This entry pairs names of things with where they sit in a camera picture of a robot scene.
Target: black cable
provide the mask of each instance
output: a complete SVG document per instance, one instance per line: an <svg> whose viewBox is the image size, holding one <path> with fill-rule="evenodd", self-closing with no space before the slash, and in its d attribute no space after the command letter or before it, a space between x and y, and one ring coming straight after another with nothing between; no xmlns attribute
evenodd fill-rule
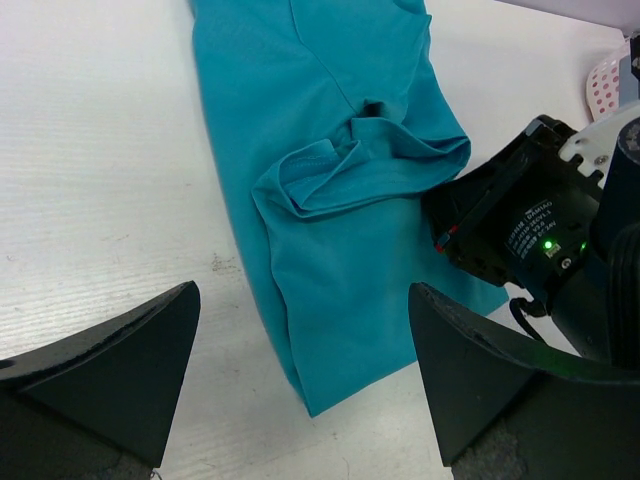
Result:
<svg viewBox="0 0 640 480"><path fill-rule="evenodd" d="M524 318L523 311L532 317L543 317L546 315L544 306L540 302L529 302L526 298L512 298L509 301L509 311L518 325L534 340L542 342L545 345L547 342L540 336L538 332L531 326L531 324Z"/></svg>

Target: white bracket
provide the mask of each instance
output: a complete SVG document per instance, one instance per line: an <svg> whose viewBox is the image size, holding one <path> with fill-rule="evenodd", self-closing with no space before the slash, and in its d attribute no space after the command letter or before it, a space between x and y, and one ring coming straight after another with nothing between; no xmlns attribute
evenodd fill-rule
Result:
<svg viewBox="0 0 640 480"><path fill-rule="evenodd" d="M584 161L578 167L578 171L588 177L595 170L600 170L604 173L604 178L598 182L598 186L603 188L620 130L631 120L639 117L640 100L628 103L572 135L560 148L558 155L565 162L575 155L581 155Z"/></svg>

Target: white table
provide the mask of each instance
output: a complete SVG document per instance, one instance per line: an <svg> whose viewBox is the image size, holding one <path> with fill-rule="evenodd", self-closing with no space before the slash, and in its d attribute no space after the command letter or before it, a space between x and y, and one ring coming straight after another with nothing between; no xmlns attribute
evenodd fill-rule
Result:
<svg viewBox="0 0 640 480"><path fill-rule="evenodd" d="M491 0L429 7L472 165L540 113L586 125L584 78L620 32ZM287 384L218 187L192 21L186 0L0 0L0 358L193 279L165 480L449 478L416 365L314 420Z"/></svg>

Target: teal towel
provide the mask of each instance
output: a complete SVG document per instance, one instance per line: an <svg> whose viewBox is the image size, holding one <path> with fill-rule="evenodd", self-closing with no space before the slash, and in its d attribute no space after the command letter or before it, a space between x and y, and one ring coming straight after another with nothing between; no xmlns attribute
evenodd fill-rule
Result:
<svg viewBox="0 0 640 480"><path fill-rule="evenodd" d="M192 4L238 248L311 415L415 360L412 282L481 314L506 300L439 256L421 215L420 193L470 151L427 59L421 0Z"/></svg>

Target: teal cloth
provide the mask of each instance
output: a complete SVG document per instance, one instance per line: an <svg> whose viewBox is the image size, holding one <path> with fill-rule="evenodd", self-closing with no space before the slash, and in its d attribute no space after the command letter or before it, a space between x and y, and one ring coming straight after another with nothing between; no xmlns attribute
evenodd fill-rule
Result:
<svg viewBox="0 0 640 480"><path fill-rule="evenodd" d="M502 289L451 267L421 192L470 144L420 0L192 0L202 100L245 269L311 415L410 364L407 294L486 314Z"/></svg>

